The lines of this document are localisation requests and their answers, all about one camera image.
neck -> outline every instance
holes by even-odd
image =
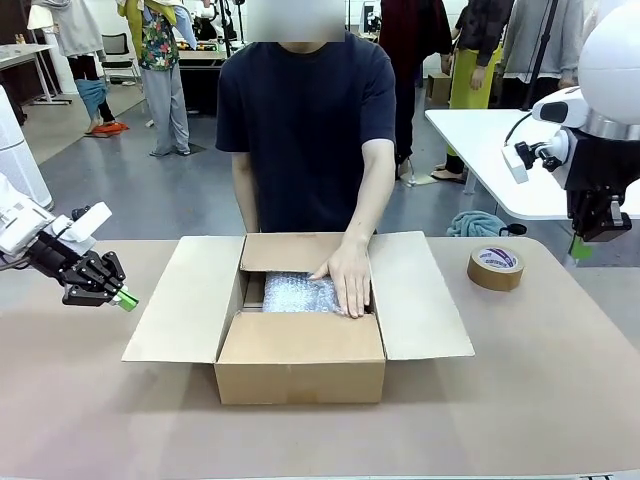
[[[292,53],[313,53],[320,50],[327,42],[280,42],[285,50]]]

navy blue t-shirt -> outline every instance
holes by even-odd
[[[345,33],[310,54],[255,43],[222,68],[216,147],[249,153],[262,232],[344,232],[362,145],[394,140],[394,75],[373,43]]]

yellow jacket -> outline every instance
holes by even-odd
[[[144,4],[151,10],[164,15],[171,25],[176,24],[176,11],[172,6],[160,5],[153,0],[144,0]],[[133,48],[138,60],[142,56],[142,11],[138,9],[138,0],[126,0],[124,5],[118,3],[118,14],[129,22]]]

bubble wrapped package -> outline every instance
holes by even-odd
[[[333,282],[309,280],[306,273],[269,272],[264,287],[264,312],[340,312]]]

